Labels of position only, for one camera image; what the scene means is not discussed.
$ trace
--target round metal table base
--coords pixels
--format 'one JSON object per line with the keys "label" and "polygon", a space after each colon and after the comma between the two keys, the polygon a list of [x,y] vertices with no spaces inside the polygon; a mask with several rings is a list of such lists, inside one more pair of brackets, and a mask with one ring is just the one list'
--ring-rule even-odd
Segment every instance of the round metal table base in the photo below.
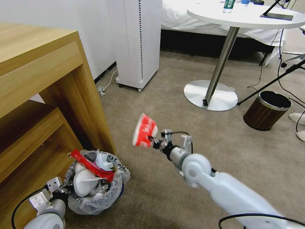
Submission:
{"label": "round metal table base", "polygon": [[210,80],[196,80],[184,87],[185,97],[194,105],[213,111],[229,110],[237,104],[236,93],[224,84],[218,83],[208,106],[203,106]]}

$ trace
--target red snack packaging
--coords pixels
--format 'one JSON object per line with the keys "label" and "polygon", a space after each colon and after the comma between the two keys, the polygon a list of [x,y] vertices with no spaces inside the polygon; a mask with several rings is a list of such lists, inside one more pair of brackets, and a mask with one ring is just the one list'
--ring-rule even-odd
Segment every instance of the red snack packaging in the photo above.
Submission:
{"label": "red snack packaging", "polygon": [[152,143],[148,137],[155,137],[157,133],[158,128],[155,121],[142,113],[134,131],[132,144],[134,146],[151,147]]}
{"label": "red snack packaging", "polygon": [[71,156],[74,157],[78,162],[82,163],[87,169],[89,169],[98,177],[105,178],[107,181],[112,182],[114,176],[113,171],[105,171],[100,169],[95,162],[91,162],[86,159],[77,149],[71,153]]}

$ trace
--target white tower air purifier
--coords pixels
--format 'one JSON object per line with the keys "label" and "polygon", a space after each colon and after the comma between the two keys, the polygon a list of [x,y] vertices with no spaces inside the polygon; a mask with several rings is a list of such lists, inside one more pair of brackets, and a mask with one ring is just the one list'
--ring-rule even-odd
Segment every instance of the white tower air purifier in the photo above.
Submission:
{"label": "white tower air purifier", "polygon": [[107,0],[119,86],[139,92],[159,68],[162,0]]}

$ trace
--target wooden desk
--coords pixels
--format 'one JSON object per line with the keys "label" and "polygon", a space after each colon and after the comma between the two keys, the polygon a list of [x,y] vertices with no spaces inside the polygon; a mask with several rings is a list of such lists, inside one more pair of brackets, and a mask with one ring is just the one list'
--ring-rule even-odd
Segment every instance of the wooden desk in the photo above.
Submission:
{"label": "wooden desk", "polygon": [[37,93],[85,149],[115,153],[78,32],[0,22],[0,118]]}
{"label": "wooden desk", "polygon": [[[39,93],[46,104],[29,101]],[[0,228],[55,176],[74,148],[115,153],[77,31],[0,22]],[[36,215],[28,201],[15,216]]]}

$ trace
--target white power cord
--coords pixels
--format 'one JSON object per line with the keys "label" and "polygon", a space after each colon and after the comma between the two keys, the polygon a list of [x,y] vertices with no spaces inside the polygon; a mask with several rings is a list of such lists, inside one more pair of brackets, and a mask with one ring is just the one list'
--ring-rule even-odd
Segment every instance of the white power cord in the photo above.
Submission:
{"label": "white power cord", "polygon": [[104,93],[104,91],[106,90],[106,88],[109,86],[109,84],[111,83],[111,80],[112,80],[112,77],[114,76],[114,74],[115,74],[115,72],[117,72],[118,70],[115,70],[113,73],[112,73],[112,76],[111,76],[111,78],[110,78],[110,81],[109,81],[109,83],[105,86],[105,87],[101,87],[101,86],[99,86],[98,87],[98,92],[100,92],[101,93],[101,96],[102,97],[106,97],[106,94]]}

